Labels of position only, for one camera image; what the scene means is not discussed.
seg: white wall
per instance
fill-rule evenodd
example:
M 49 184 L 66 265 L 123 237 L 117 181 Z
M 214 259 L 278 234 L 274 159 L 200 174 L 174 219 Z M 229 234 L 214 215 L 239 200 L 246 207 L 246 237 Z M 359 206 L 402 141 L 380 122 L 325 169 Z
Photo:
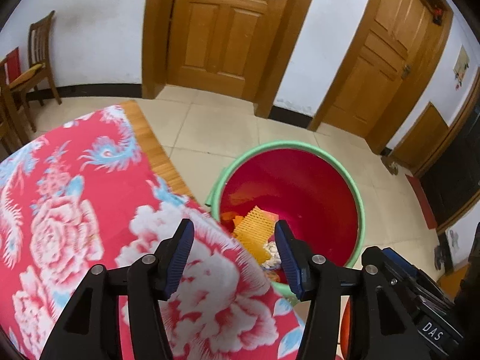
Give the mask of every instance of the white wall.
M 0 32 L 0 56 L 19 46 L 24 71 L 28 27 L 52 9 L 57 86 L 142 82 L 145 0 L 22 0 Z
M 473 84 L 475 72 L 480 64 L 480 44 L 453 1 L 447 0 L 447 2 L 452 7 L 454 18 L 445 50 L 443 50 L 435 72 L 417 104 L 397 133 L 388 142 L 387 147 L 390 149 L 394 149 L 398 145 L 429 102 L 432 102 L 443 120 L 450 126 L 467 99 Z M 456 90 L 457 80 L 455 79 L 453 68 L 457 62 L 458 53 L 462 45 L 470 57 L 470 67 L 466 71 L 461 88 Z
M 475 204 L 458 222 L 447 230 L 448 245 L 455 269 L 465 265 L 468 259 L 477 230 L 477 224 L 480 222 L 480 204 Z
M 312 116 L 347 53 L 368 0 L 312 0 L 274 105 Z

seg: black baseboard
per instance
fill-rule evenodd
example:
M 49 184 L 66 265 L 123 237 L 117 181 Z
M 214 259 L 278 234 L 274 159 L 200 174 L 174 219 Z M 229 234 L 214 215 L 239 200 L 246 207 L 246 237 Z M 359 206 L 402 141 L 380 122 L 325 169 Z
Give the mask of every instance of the black baseboard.
M 60 86 L 57 88 L 60 97 L 142 97 L 141 84 L 83 84 Z M 50 88 L 27 93 L 27 101 L 53 99 Z
M 388 147 L 384 147 L 383 150 L 380 152 L 380 155 L 387 157 L 392 152 L 392 149 Z
M 299 112 L 291 111 L 289 109 L 272 107 L 269 119 L 276 120 L 277 122 L 283 122 L 291 124 L 292 126 L 307 128 L 313 119 L 311 116 L 300 114 Z

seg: metal screw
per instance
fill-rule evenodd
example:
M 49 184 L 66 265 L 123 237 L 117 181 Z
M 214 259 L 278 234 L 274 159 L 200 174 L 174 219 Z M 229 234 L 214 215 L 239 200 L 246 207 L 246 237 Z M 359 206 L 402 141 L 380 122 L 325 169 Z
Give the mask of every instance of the metal screw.
M 153 256 L 153 254 L 146 254 L 145 256 L 142 257 L 142 262 L 144 264 L 152 264 L 156 260 L 156 257 Z
M 375 265 L 367 265 L 365 270 L 371 275 L 376 275 L 378 273 L 378 268 Z
M 98 275 L 103 272 L 103 266 L 100 264 L 94 265 L 90 272 L 92 272 L 93 275 Z
M 327 259 L 325 257 L 323 257 L 321 254 L 315 254 L 315 256 L 313 256 L 311 258 L 311 260 L 315 263 L 315 264 L 324 264 L 325 261 L 327 261 Z

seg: door frame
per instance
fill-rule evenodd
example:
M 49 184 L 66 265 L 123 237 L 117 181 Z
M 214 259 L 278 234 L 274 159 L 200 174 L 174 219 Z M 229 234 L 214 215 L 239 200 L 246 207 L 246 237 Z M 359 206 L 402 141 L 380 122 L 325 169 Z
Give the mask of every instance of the door frame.
M 316 131 L 322 120 L 325 118 L 329 108 L 335 102 L 345 81 L 350 75 L 355 62 L 360 54 L 360 50 L 365 43 L 370 26 L 375 18 L 376 11 L 381 0 L 368 0 L 363 17 L 358 25 L 355 36 L 350 44 L 349 49 L 337 71 L 337 74 L 325 95 L 325 98 L 317 110 L 315 116 L 310 122 L 308 129 Z M 428 85 L 440 57 L 445 49 L 445 44 L 452 26 L 453 12 L 446 0 L 422 0 L 422 2 L 431 10 L 433 7 L 443 9 L 442 25 L 438 26 L 429 21 L 426 35 L 423 38 L 420 52 L 415 58 L 410 80 L 405 79 L 397 90 L 390 104 L 384 110 L 378 121 L 375 123 L 369 134 L 365 137 L 370 149 L 375 154 L 385 148 L 393 135 L 400 128 L 411 110 L 422 95 Z
M 287 0 L 253 102 L 267 118 L 311 0 Z M 168 44 L 174 0 L 146 0 L 142 36 L 142 97 L 155 98 L 167 84 Z

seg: floor tile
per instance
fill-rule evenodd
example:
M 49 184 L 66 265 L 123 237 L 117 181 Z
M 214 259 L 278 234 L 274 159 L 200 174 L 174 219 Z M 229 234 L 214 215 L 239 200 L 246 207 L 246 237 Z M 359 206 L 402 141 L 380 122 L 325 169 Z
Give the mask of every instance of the floor tile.
M 415 194 L 413 193 L 412 196 L 403 195 L 403 200 L 406 205 L 412 232 L 415 230 L 414 238 L 420 238 L 427 232 L 431 231 L 427 226 L 422 208 L 420 207 L 420 203 Z
M 43 107 L 37 102 L 31 103 L 31 113 L 39 131 L 50 131 L 82 115 L 106 107 L 105 102 L 97 103 L 86 97 L 67 97 L 63 99 L 62 104 L 53 99 L 44 100 Z
M 398 174 L 393 176 L 392 178 L 392 183 L 393 183 L 392 188 L 416 200 L 417 196 L 415 195 L 415 192 L 412 186 L 410 185 L 406 175 L 411 176 L 410 171 L 401 166 L 398 166 Z
M 307 321 L 308 317 L 308 309 L 310 308 L 310 301 L 307 300 L 306 302 L 299 302 L 293 306 L 293 309 L 298 314 L 298 316 L 303 320 Z
M 260 143 L 267 143 L 273 140 L 299 140 L 315 147 L 318 146 L 314 133 L 305 128 L 260 117 L 257 118 L 257 123 Z
M 167 156 L 171 156 L 172 155 L 172 150 L 173 150 L 173 147 L 170 147 L 170 146 L 162 146 L 163 147 L 163 150 L 165 150 L 165 153 L 167 154 Z
M 330 137 L 338 137 L 343 138 L 345 140 L 348 139 L 348 132 L 344 131 L 338 127 L 332 126 L 327 123 L 321 123 L 320 126 L 317 128 L 319 134 L 328 135 Z
M 418 242 L 410 240 L 394 244 L 394 249 L 408 262 L 422 269 L 434 281 L 443 274 L 443 271 L 437 271 L 434 263 L 434 245 L 427 242 Z
M 422 236 L 416 212 L 405 196 L 395 190 L 376 189 L 380 213 L 391 242 L 418 239 Z
M 193 100 L 194 104 L 208 105 L 210 107 L 233 107 L 233 113 L 242 112 L 248 115 L 254 114 L 254 103 L 237 99 L 235 97 L 225 96 L 219 93 L 212 93 L 207 91 L 198 91 L 198 94 Z
M 363 245 L 371 246 L 390 242 L 389 234 L 383 224 L 380 202 L 374 187 L 357 185 L 365 210 L 365 239 Z
M 352 176 L 356 184 L 371 186 L 371 179 L 362 160 L 364 150 L 351 145 L 346 139 L 313 134 L 318 146 L 337 159 Z
M 255 116 L 192 104 L 175 147 L 238 157 L 257 145 Z
M 173 147 L 190 105 L 166 100 L 137 102 L 158 141 Z
M 157 99 L 172 100 L 181 103 L 192 103 L 198 94 L 198 89 L 183 88 L 180 86 L 167 85 L 158 94 Z
M 81 101 L 83 105 L 91 107 L 92 111 L 131 100 L 128 97 L 77 97 L 77 99 Z
M 397 190 L 398 188 L 395 185 L 397 176 L 390 174 L 387 168 L 385 168 L 385 166 L 383 165 L 380 159 L 380 156 L 375 155 L 372 152 L 370 153 L 364 152 L 363 154 L 364 154 L 363 161 L 365 164 L 365 168 L 367 169 L 367 172 L 370 176 L 373 186 L 376 188 Z
M 179 148 L 173 149 L 170 159 L 200 204 L 205 203 L 222 169 L 233 161 L 230 157 Z
M 363 150 L 367 150 L 367 151 L 371 152 L 371 149 L 370 149 L 368 143 L 366 142 L 366 140 L 364 140 L 364 138 L 359 137 L 358 135 L 354 135 L 354 134 L 349 133 L 348 140 L 349 140 L 350 144 L 352 144 L 353 146 L 356 146 L 359 149 L 363 149 Z

